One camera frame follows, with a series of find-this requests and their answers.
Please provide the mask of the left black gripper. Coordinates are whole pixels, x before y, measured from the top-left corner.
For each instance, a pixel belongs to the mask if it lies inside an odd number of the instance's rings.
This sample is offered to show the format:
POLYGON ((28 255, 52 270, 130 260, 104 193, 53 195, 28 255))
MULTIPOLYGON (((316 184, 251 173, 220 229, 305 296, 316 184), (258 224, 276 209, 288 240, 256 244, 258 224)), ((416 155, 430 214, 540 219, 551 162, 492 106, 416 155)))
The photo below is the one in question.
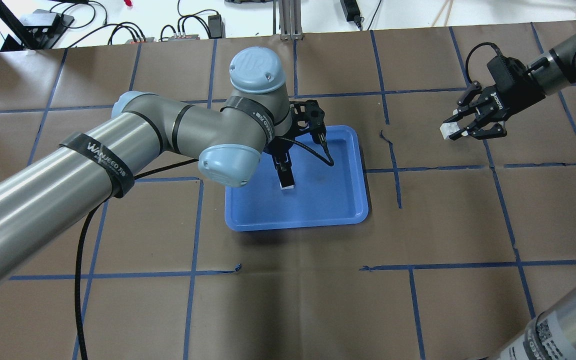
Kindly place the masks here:
POLYGON ((313 148, 298 141, 297 137, 310 135, 313 143, 322 146, 324 153, 328 153, 325 112, 321 109, 317 100, 290 101, 289 113, 286 118, 290 120, 288 131, 281 136, 275 136, 270 144, 263 149, 264 153, 274 156, 274 167, 278 174, 279 186, 295 185, 291 168, 292 161, 288 154, 294 145, 311 153, 311 155, 320 160, 325 159, 313 148))

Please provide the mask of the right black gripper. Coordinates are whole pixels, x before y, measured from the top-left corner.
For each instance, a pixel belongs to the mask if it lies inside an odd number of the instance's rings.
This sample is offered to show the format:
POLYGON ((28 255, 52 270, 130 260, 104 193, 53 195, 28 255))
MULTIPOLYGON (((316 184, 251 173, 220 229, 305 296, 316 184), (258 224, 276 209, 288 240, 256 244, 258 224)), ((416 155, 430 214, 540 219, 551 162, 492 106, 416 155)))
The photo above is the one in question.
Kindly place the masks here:
POLYGON ((443 121, 458 123, 474 116, 471 123, 459 126, 462 137, 478 141, 505 137, 508 134, 505 121, 546 98, 541 87, 531 79, 528 68, 518 59, 496 55, 487 68, 494 84, 483 88, 477 80, 471 82, 458 98, 452 116, 443 121))

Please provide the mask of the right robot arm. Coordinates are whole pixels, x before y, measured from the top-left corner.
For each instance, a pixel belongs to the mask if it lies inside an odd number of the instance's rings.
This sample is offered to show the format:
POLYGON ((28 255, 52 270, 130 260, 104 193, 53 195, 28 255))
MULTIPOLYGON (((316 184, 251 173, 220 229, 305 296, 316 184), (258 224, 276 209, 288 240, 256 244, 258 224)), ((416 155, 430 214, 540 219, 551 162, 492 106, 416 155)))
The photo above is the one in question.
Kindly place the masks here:
POLYGON ((503 138, 510 117, 576 84, 576 34, 528 64, 504 55, 495 43, 482 42, 480 46, 494 51, 487 62, 493 84, 483 87, 466 76, 466 91, 458 98, 452 116, 439 127, 446 140, 503 138))

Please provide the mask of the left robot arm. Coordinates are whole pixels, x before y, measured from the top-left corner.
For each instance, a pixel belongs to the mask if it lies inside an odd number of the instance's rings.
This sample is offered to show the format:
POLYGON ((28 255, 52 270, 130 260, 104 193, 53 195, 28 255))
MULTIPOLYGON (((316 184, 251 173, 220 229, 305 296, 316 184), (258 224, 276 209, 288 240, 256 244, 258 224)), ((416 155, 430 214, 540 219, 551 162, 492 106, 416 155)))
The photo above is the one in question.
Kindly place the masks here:
POLYGON ((213 182, 247 185, 291 129, 286 73, 266 47, 240 50, 228 71, 233 91, 217 111, 128 91, 108 121, 0 182, 0 284, 95 207, 123 198, 164 152, 198 160, 213 182))

